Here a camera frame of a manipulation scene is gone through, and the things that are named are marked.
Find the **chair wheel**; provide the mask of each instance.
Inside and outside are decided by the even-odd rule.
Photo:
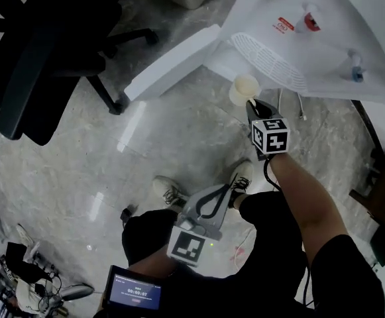
[[[146,43],[150,46],[158,44],[160,39],[158,38],[158,35],[152,30],[145,36]]]
[[[114,109],[110,109],[110,114],[120,115],[125,111],[125,108],[120,103],[114,103]]]
[[[108,59],[113,59],[117,53],[116,46],[109,46],[102,51]]]

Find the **marble floor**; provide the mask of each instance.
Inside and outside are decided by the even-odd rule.
[[[170,0],[123,2],[115,32],[152,27],[161,43],[149,48],[136,40],[119,47],[101,75],[112,96],[119,96],[135,75],[189,35],[221,25],[234,2],[209,0],[195,11]],[[158,8],[147,9],[151,3]],[[247,138],[245,110],[231,104],[229,87],[227,80],[200,68],[159,99],[132,102],[125,113],[114,116],[81,80],[48,145],[37,146],[26,137],[10,142],[0,135],[0,212],[8,230],[21,223],[42,241],[41,252],[68,282],[87,282],[102,292],[110,265],[127,265],[121,211],[131,203],[139,206],[138,214],[164,207],[151,190],[155,175],[177,180],[192,194],[226,182],[235,163],[250,158],[256,170],[250,191],[271,190]],[[260,98],[278,104],[277,91]],[[281,113],[292,126],[290,153],[328,189],[351,236],[372,262],[368,241],[377,224],[348,192],[363,185],[373,143],[350,101],[303,98],[303,107],[306,121],[298,118],[296,95],[284,92]],[[219,277],[235,273],[235,248],[250,228],[229,211],[223,238],[199,271]],[[254,238],[243,246],[239,265]],[[73,316],[92,317],[99,299],[95,293],[68,303],[68,308]]]

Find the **paper cup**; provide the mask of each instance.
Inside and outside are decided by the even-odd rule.
[[[236,106],[245,107],[247,101],[254,98],[259,90],[260,86],[256,78],[250,74],[240,74],[235,78],[229,90],[229,99]]]

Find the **black shirt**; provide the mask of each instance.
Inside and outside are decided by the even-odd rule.
[[[234,294],[233,299],[227,299],[226,297],[223,302],[215,299],[216,305],[213,308],[223,315],[237,311],[247,315],[250,313],[259,315],[263,310],[268,317],[385,316],[385,298],[382,284],[358,251],[350,236],[340,235],[332,238],[320,249],[311,265],[311,279],[314,310],[304,307],[291,298],[281,298],[279,295],[271,297],[270,286],[269,288],[260,288],[262,293],[260,296],[255,297],[258,298],[257,300],[254,298],[249,301],[242,299],[235,301],[236,296]],[[168,306],[166,306],[161,316],[185,317],[188,316],[188,313],[196,316],[196,313],[192,314],[193,308],[196,308],[201,301],[194,302],[193,293],[199,293],[200,289],[205,288],[206,281],[207,278],[201,277],[199,286],[197,286],[197,282],[191,282],[191,284],[194,284],[192,286],[195,287],[195,290],[186,294],[188,303],[190,303],[189,308],[185,307],[185,304],[176,307],[175,303],[172,303],[173,306],[169,310],[167,309]],[[183,283],[189,282],[190,279],[185,278]],[[180,289],[173,289],[173,286],[171,287],[171,290],[181,291]],[[200,310],[203,317],[205,317],[211,311],[211,308],[206,303],[205,307]],[[106,310],[100,311],[94,318],[104,317],[107,317]]]

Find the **person's arm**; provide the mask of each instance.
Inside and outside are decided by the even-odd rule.
[[[309,263],[317,252],[338,235],[347,235],[344,222],[325,188],[288,154],[270,161],[286,201],[303,237]]]
[[[164,245],[160,250],[154,252],[150,256],[138,261],[137,263],[130,265],[128,270],[143,274],[145,276],[150,276],[154,278],[167,278],[173,271],[176,269],[178,263],[167,256],[167,246]],[[102,308],[102,303],[105,298],[105,292],[101,297],[101,303],[99,305],[98,312]]]

